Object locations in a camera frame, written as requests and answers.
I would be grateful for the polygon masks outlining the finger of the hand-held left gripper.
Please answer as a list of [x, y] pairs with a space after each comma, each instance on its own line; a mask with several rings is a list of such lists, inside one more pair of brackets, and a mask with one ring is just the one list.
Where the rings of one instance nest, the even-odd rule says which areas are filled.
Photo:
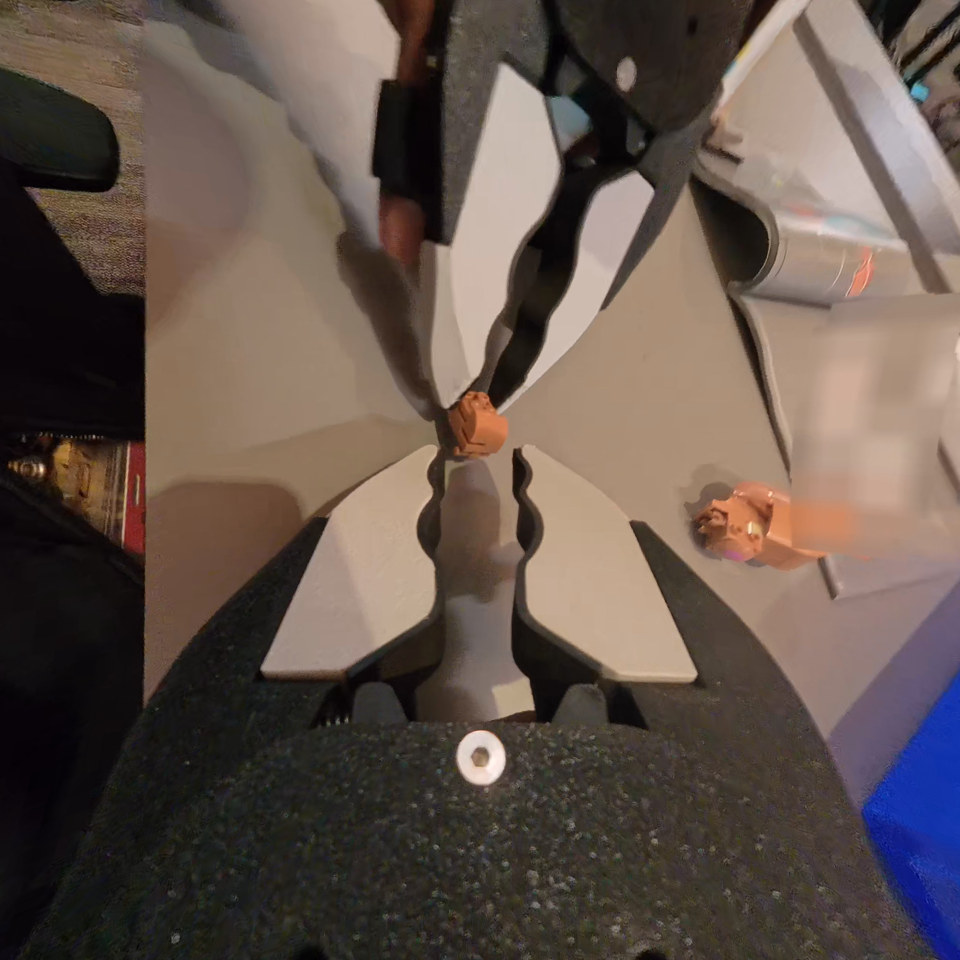
[[562, 359], [602, 311], [654, 194], [636, 169], [594, 168], [564, 184], [538, 241], [534, 283], [494, 369], [498, 413]]
[[561, 172], [545, 95], [501, 62], [452, 239], [421, 246], [421, 354], [439, 408], [459, 403], [481, 376], [522, 250], [545, 221]]

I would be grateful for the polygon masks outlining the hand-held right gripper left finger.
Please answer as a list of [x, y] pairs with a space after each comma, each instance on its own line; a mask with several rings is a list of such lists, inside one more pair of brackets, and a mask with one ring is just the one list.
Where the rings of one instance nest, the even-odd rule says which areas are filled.
[[422, 446], [330, 511], [263, 659], [265, 679], [346, 681], [436, 621], [445, 491], [444, 454]]

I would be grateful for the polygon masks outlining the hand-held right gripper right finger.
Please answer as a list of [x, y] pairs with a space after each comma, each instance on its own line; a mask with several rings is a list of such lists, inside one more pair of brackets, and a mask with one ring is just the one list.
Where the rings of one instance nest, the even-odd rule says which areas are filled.
[[513, 451], [520, 624], [580, 673], [689, 685], [698, 675], [627, 514], [544, 450]]

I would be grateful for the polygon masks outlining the round brown brick assembly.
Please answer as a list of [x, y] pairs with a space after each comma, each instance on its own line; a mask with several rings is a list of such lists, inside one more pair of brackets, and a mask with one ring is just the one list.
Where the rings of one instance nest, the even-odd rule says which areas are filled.
[[760, 482], [737, 484], [724, 499], [712, 499], [692, 518], [703, 547], [739, 564], [798, 570], [827, 555], [793, 540], [790, 494]]

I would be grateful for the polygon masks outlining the small brown brick plate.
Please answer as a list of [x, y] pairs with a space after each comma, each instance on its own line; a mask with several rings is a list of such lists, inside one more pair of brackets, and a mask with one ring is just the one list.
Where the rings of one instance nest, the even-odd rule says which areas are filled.
[[440, 448], [458, 461], [484, 460], [502, 450], [509, 436], [509, 423], [490, 397], [481, 390], [468, 390], [439, 418]]

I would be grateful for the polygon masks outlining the large blue storage bin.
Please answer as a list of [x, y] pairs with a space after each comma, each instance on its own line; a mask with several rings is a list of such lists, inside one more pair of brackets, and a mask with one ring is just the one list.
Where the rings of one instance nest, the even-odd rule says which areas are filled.
[[959, 677], [863, 807], [900, 904], [938, 958], [959, 957]]

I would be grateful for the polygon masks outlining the grey desk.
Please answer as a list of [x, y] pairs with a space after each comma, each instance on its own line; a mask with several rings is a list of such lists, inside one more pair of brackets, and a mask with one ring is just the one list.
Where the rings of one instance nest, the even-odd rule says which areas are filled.
[[[357, 246], [239, 37], [150, 13], [145, 697], [213, 614], [313, 515], [436, 441], [404, 284]], [[697, 549], [701, 497], [782, 483], [781, 454], [683, 192], [618, 299], [510, 413], [533, 444], [654, 530], [762, 640], [855, 803], [958, 671], [952, 576], [834, 600]]]

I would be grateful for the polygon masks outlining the person's left hand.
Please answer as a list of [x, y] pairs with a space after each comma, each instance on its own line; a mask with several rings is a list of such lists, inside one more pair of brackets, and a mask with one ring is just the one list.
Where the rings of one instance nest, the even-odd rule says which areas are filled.
[[[381, 2], [399, 40], [394, 78], [403, 87], [423, 85], [427, 78], [426, 40], [434, 18], [434, 1]], [[419, 270], [425, 239], [426, 215], [412, 198], [380, 188], [378, 206], [380, 246], [411, 277]]]

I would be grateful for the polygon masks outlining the light grey table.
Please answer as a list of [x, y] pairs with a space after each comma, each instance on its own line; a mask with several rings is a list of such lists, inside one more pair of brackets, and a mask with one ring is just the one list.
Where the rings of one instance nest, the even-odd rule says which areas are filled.
[[835, 207], [891, 226], [921, 286], [958, 291], [958, 179], [857, 2], [805, 2], [722, 113]]

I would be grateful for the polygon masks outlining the grey instruction booklet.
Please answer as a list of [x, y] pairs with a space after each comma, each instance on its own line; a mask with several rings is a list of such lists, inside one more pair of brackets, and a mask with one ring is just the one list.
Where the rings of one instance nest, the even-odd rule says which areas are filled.
[[719, 244], [727, 295], [756, 349], [786, 471], [815, 336], [836, 304], [929, 300], [906, 242], [830, 204], [795, 168], [702, 147], [693, 176]]

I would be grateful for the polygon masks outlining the black office chair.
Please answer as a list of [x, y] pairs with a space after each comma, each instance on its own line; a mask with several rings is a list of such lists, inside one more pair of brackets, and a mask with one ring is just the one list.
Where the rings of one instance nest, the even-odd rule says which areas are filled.
[[93, 103], [1, 69], [1, 157], [20, 186], [99, 194], [114, 188], [114, 125]]

